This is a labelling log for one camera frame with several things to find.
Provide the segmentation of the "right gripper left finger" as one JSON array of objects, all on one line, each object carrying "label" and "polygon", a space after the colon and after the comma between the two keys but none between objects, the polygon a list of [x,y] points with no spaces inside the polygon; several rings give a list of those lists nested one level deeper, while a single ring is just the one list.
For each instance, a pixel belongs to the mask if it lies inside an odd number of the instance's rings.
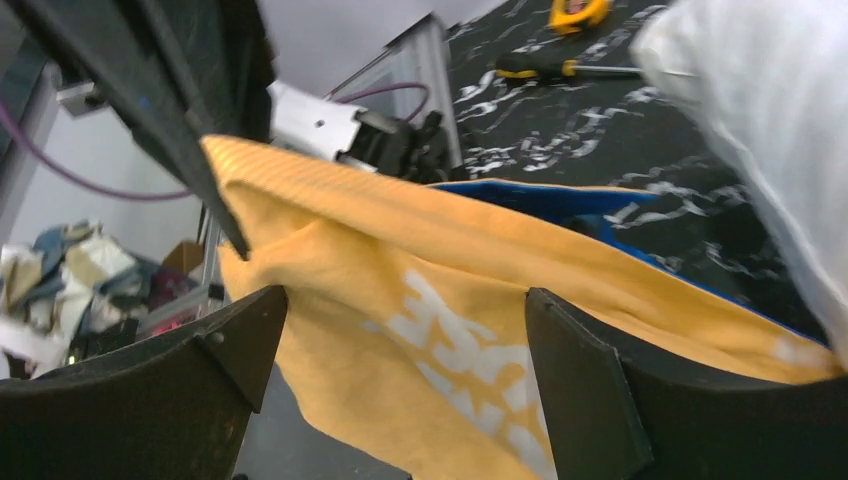
[{"label": "right gripper left finger", "polygon": [[271,286],[35,380],[1,384],[5,479],[227,479],[288,310]]}]

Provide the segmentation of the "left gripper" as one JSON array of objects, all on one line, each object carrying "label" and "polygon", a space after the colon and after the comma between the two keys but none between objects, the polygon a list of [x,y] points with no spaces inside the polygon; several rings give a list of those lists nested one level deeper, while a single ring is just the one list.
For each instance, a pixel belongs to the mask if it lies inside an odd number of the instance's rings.
[{"label": "left gripper", "polygon": [[441,112],[429,112],[420,126],[373,111],[359,113],[355,119],[360,129],[344,153],[346,165],[416,184],[464,178],[452,164],[454,151]]}]

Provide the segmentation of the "yellow and blue pillowcase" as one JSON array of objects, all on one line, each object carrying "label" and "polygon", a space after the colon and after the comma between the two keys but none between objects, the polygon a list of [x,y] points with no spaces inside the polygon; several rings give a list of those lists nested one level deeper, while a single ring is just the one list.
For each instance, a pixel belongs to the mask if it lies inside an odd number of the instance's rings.
[{"label": "yellow and blue pillowcase", "polygon": [[220,249],[231,297],[288,295],[276,362],[302,415],[415,478],[556,477],[524,325],[533,287],[721,370],[784,384],[841,370],[821,343],[563,224],[648,192],[424,186],[236,137],[201,145],[250,247]]}]

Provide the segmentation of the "white pillow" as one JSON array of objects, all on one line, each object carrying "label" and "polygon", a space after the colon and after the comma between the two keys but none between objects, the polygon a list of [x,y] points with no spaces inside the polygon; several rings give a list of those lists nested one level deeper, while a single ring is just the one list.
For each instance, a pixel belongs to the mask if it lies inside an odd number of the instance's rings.
[{"label": "white pillow", "polygon": [[847,5],[675,1],[631,47],[646,81],[746,185],[809,310],[847,359]]}]

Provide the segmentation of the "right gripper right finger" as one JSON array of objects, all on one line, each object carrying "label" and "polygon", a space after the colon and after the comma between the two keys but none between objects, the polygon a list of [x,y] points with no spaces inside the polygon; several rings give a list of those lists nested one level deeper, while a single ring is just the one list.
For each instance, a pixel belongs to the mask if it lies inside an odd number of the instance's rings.
[{"label": "right gripper right finger", "polygon": [[687,360],[546,289],[525,325],[562,479],[843,479],[847,380],[785,385]]}]

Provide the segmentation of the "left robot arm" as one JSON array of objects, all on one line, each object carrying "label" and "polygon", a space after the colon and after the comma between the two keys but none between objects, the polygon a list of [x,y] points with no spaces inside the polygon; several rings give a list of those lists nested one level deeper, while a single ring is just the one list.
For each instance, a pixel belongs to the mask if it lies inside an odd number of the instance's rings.
[{"label": "left robot arm", "polygon": [[112,108],[137,146],[205,205],[242,258],[253,244],[222,198],[208,136],[283,145],[419,184],[457,161],[439,111],[421,126],[278,81],[253,1],[13,1],[73,100]]}]

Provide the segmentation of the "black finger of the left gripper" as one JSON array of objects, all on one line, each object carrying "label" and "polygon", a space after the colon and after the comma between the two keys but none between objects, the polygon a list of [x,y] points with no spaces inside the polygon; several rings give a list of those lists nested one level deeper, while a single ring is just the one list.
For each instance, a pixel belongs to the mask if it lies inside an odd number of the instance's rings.
[{"label": "black finger of the left gripper", "polygon": [[249,246],[202,148],[270,139],[273,52],[254,0],[30,0],[11,10],[60,69],[94,83],[133,139]]}]

